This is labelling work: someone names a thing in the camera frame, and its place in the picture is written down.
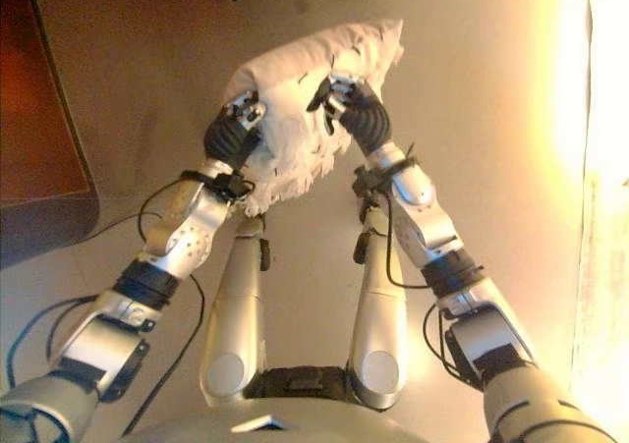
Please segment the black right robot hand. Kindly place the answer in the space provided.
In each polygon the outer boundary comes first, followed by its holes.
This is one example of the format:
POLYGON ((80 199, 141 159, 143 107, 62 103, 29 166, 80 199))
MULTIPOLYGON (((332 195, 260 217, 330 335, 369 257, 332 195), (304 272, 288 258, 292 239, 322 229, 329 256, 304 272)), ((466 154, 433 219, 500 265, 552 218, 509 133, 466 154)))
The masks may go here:
POLYGON ((391 139, 387 111, 368 82, 360 77, 330 74, 307 106, 308 112, 323 108, 325 120, 337 121, 355 140, 365 156, 391 139))

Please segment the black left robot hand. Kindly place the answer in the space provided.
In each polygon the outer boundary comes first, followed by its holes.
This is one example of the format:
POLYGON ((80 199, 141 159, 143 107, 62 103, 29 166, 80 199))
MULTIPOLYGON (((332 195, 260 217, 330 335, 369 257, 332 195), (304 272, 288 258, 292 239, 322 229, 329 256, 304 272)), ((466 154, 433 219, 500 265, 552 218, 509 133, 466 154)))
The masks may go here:
POLYGON ((246 90, 226 102, 208 126, 203 146, 205 157, 240 171, 261 141, 257 127, 266 112, 255 90, 246 90))

